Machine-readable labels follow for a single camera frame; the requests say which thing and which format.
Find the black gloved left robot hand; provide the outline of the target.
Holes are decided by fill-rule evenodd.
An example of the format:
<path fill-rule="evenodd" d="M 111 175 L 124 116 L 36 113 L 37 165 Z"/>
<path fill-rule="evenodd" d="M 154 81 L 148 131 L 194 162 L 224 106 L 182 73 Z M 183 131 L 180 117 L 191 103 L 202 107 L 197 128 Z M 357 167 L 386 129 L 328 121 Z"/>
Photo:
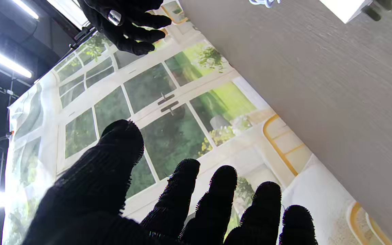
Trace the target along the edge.
<path fill-rule="evenodd" d="M 219 167 L 195 216 L 185 223 L 200 168 L 182 160 L 154 208 L 137 223 L 122 217 L 133 167 L 144 153 L 139 128 L 114 121 L 48 189 L 39 203 L 23 245 L 316 245 L 308 209 L 300 205 L 281 212 L 281 189 L 267 181 L 258 186 L 241 223 L 230 233 L 238 174 Z"/>

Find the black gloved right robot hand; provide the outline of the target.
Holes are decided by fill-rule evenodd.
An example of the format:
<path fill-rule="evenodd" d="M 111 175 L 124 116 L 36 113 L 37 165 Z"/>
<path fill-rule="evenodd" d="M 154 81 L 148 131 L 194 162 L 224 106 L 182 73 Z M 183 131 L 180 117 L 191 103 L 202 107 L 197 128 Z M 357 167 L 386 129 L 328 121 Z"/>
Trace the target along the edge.
<path fill-rule="evenodd" d="M 168 16 L 149 13 L 162 0 L 78 0 L 87 20 L 120 51 L 137 56 L 155 50 L 153 43 L 165 38 L 161 28 L 169 26 Z"/>

